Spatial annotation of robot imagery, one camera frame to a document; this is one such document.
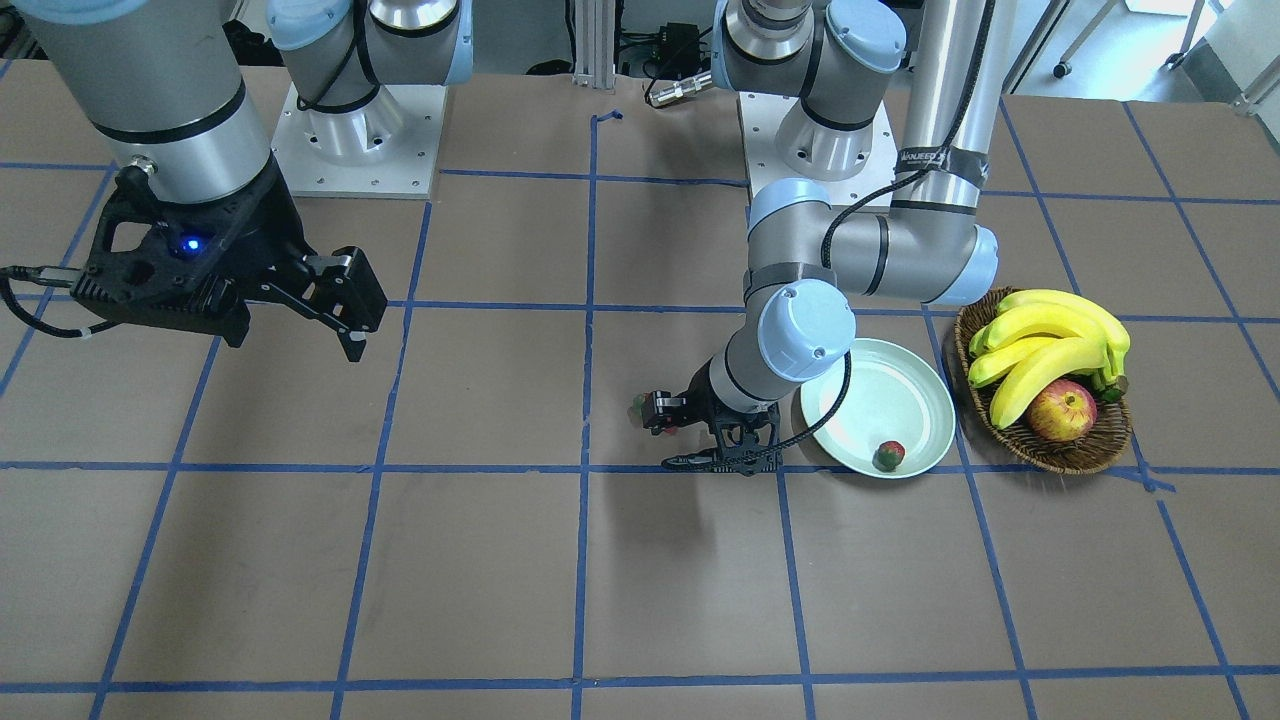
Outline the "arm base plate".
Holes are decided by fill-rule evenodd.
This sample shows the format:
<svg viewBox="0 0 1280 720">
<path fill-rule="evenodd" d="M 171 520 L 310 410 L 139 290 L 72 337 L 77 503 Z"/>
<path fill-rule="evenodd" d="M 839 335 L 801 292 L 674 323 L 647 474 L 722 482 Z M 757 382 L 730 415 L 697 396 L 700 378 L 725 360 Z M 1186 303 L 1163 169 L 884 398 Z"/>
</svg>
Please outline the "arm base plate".
<svg viewBox="0 0 1280 720">
<path fill-rule="evenodd" d="M 742 147 L 750 195 L 767 184 L 806 177 L 837 206 L 847 206 L 895 179 L 899 149 L 884 105 L 874 120 L 854 132 L 810 126 L 799 100 L 739 94 Z"/>
<path fill-rule="evenodd" d="M 271 149 L 294 197 L 426 200 L 449 90 L 384 86 L 342 114 L 301 111 L 289 88 Z"/>
</svg>

